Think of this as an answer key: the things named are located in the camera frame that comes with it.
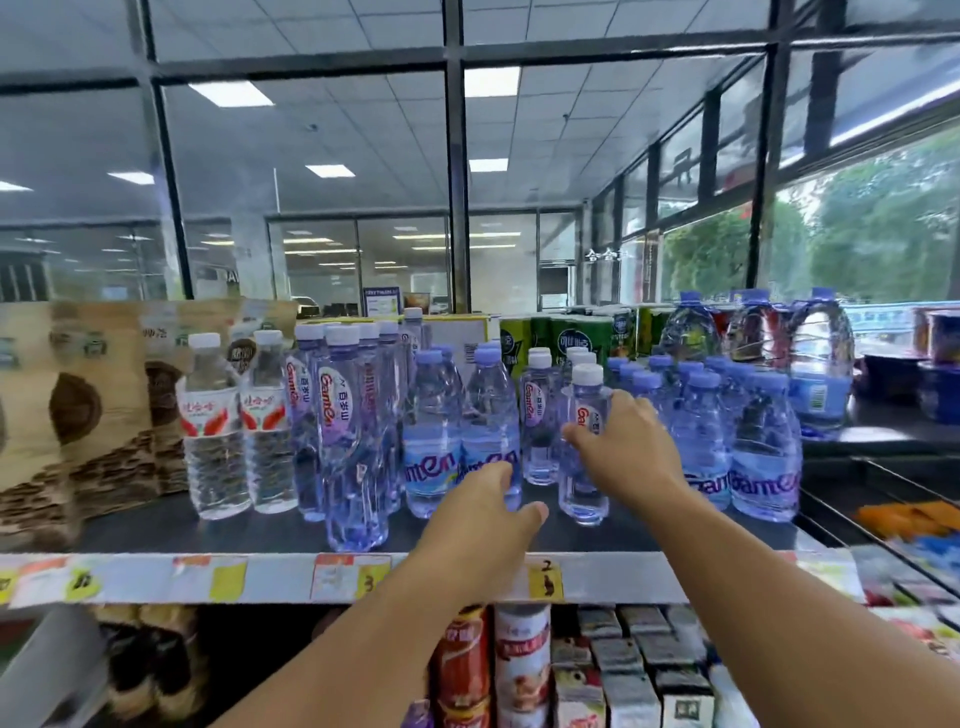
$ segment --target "price tag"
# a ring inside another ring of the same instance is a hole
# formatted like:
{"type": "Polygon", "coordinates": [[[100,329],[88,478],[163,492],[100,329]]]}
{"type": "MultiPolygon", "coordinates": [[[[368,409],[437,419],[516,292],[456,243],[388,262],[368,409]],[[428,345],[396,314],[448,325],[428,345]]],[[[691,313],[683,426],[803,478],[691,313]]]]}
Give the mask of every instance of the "price tag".
{"type": "Polygon", "coordinates": [[[528,561],[530,598],[537,601],[564,601],[564,578],[560,564],[551,559],[528,561]]]}

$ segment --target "glass window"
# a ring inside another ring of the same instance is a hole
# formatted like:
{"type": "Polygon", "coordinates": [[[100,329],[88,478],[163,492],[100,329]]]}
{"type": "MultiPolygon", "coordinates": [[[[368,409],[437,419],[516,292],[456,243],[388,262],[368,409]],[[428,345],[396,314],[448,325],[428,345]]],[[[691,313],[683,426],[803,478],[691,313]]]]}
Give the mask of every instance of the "glass window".
{"type": "Polygon", "coordinates": [[[431,313],[448,313],[449,233],[445,217],[360,220],[360,263],[364,288],[400,289],[401,304],[429,296],[431,313]]]}

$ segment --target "ceiling light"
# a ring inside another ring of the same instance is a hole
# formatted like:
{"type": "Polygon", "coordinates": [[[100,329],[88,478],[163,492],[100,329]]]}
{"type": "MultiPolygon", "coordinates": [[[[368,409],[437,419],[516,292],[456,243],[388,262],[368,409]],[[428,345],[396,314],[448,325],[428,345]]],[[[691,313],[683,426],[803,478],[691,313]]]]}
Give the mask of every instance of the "ceiling light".
{"type": "Polygon", "coordinates": [[[509,159],[471,159],[470,172],[506,172],[509,159]]]}
{"type": "Polygon", "coordinates": [[[214,81],[208,84],[190,84],[190,87],[221,109],[274,105],[263,91],[249,81],[214,81]]]}
{"type": "Polygon", "coordinates": [[[21,187],[13,182],[0,182],[0,192],[33,192],[30,187],[21,187]]]}
{"type": "Polygon", "coordinates": [[[307,164],[306,168],[317,177],[356,177],[343,164],[307,164]]]}
{"type": "Polygon", "coordinates": [[[468,99],[516,96],[519,86],[519,66],[469,68],[464,71],[464,96],[468,99]]]}
{"type": "Polygon", "coordinates": [[[107,172],[111,177],[124,182],[133,182],[134,184],[153,184],[154,176],[146,172],[107,172]]]}

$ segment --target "sign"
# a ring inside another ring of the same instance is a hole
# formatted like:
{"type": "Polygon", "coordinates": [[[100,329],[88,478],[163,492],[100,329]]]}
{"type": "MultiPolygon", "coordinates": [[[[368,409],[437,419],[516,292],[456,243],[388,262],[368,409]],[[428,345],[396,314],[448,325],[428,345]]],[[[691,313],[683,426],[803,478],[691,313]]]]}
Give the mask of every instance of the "sign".
{"type": "Polygon", "coordinates": [[[367,316],[397,316],[400,313],[399,286],[364,288],[363,303],[367,316]]]}

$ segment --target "hand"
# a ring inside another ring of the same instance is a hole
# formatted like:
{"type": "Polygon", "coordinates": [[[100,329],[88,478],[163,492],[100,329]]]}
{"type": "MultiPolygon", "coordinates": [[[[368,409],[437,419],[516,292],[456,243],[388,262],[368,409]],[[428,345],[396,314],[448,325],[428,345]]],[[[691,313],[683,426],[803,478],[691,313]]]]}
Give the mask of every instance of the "hand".
{"type": "Polygon", "coordinates": [[[614,390],[603,432],[564,425],[564,439],[580,452],[593,483],[608,496],[649,513],[663,496],[689,492],[680,454],[653,405],[614,390]]]}
{"type": "Polygon", "coordinates": [[[489,463],[467,475],[446,494],[410,554],[453,588],[460,607],[503,596],[546,521],[545,503],[507,510],[511,470],[509,463],[489,463]]]}

